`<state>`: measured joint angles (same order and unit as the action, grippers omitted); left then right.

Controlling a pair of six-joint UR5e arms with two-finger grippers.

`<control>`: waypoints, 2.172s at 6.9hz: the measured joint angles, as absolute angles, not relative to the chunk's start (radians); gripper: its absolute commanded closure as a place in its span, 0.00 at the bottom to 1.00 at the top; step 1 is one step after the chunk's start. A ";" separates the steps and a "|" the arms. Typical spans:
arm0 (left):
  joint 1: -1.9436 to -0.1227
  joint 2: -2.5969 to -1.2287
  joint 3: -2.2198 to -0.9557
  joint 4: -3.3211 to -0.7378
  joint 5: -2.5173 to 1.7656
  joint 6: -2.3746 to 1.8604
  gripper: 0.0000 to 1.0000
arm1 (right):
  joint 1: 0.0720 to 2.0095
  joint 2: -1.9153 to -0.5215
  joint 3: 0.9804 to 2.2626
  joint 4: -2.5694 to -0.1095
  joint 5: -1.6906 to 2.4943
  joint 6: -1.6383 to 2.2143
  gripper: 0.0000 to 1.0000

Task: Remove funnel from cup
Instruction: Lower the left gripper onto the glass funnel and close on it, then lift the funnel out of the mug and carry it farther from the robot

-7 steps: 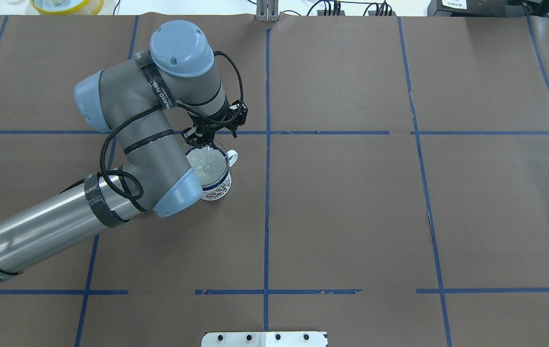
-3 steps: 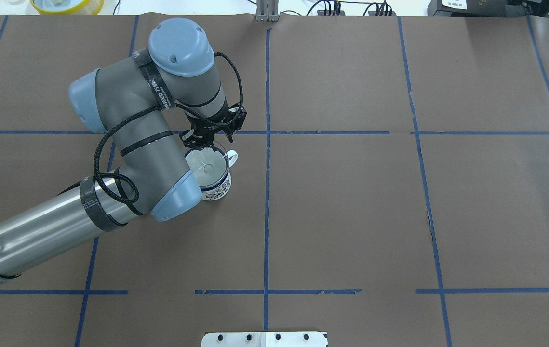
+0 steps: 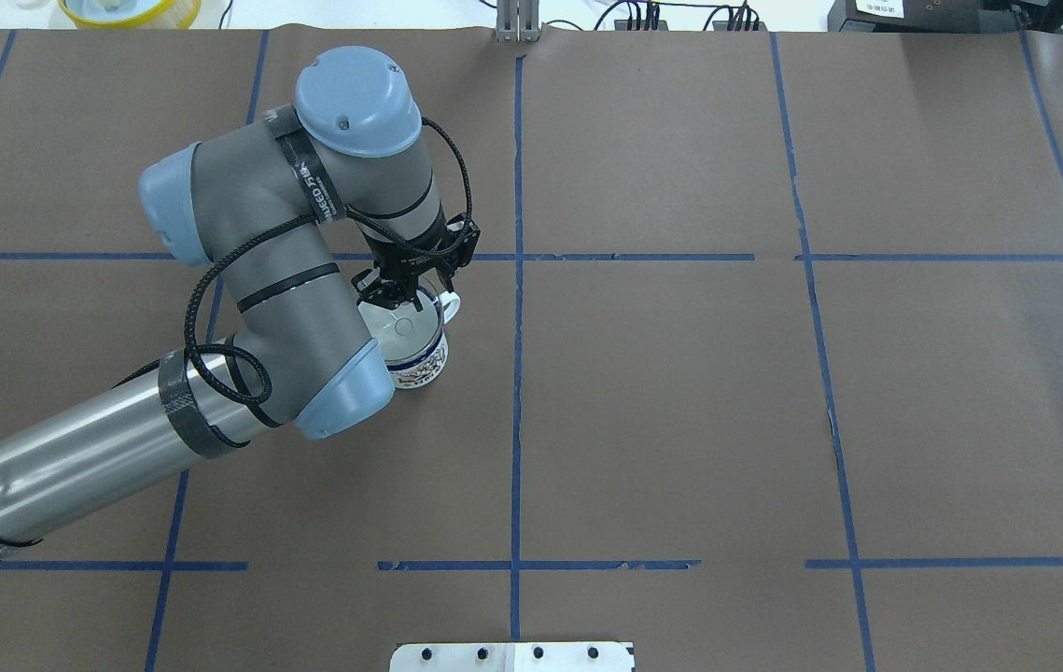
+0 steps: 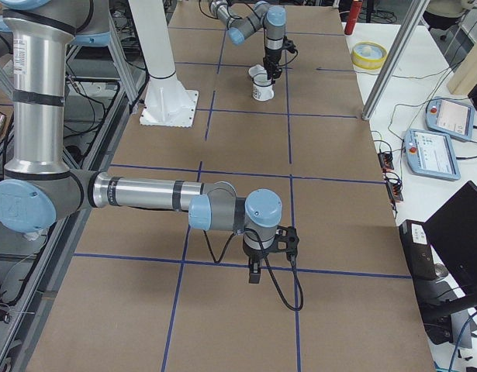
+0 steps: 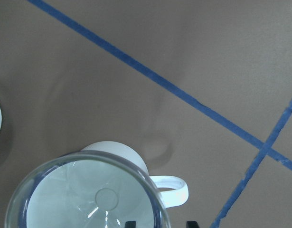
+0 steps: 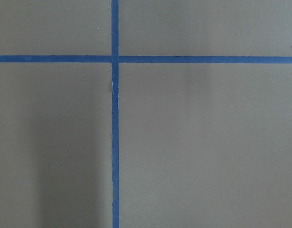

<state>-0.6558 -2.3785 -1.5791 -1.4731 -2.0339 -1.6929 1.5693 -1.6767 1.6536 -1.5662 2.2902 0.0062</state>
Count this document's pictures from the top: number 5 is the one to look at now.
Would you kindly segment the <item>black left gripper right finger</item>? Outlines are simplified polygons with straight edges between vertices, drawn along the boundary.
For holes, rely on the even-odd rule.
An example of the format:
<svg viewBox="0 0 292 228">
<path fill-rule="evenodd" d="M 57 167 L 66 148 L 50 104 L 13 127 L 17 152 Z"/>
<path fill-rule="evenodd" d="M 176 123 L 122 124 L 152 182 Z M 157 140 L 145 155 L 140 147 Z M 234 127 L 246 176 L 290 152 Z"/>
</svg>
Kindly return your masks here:
<svg viewBox="0 0 292 228">
<path fill-rule="evenodd" d="M 198 223 L 196 221 L 187 221 L 186 228 L 198 228 Z"/>
</svg>

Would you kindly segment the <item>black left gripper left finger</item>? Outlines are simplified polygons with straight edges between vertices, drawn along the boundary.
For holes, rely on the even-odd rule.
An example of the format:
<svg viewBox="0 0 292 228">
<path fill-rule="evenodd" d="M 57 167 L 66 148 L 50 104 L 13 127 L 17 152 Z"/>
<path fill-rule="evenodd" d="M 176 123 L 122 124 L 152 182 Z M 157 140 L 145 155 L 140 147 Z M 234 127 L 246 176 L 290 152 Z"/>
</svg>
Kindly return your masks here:
<svg viewBox="0 0 292 228">
<path fill-rule="evenodd" d="M 136 221 L 126 221 L 125 228 L 136 228 Z"/>
</svg>

